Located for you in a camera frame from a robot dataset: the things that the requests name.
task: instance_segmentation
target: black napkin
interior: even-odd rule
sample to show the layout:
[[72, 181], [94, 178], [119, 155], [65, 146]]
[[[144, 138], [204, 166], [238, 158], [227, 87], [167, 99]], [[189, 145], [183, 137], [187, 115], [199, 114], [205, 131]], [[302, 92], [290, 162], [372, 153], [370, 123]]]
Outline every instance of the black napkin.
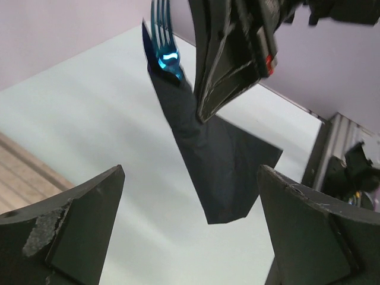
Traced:
[[282, 151], [218, 116], [201, 124], [186, 78], [160, 69], [144, 23], [142, 35], [151, 81], [208, 224], [246, 217], [258, 196], [259, 166], [274, 167]]

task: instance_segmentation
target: white table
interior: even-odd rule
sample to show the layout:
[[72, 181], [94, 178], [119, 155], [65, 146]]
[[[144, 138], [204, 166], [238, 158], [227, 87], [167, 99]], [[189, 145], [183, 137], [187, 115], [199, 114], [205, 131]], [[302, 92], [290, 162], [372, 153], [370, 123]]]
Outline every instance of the white table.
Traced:
[[[195, 48], [177, 43], [194, 82]], [[283, 148], [277, 169], [301, 179], [317, 119], [261, 86], [220, 114]], [[76, 184], [123, 166], [102, 285], [264, 284], [273, 250], [261, 203], [246, 219], [206, 224], [147, 75], [140, 26], [0, 92], [0, 130]]]

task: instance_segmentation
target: fork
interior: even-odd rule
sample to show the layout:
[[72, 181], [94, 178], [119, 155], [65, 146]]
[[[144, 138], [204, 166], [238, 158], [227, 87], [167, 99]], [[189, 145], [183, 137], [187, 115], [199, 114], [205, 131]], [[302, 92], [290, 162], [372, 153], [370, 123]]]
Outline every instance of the fork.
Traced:
[[173, 37], [170, 0], [157, 0], [154, 4], [155, 2], [151, 2], [150, 23], [151, 41], [157, 62], [162, 70], [174, 74], [181, 80], [183, 71], [179, 65], [181, 57]]

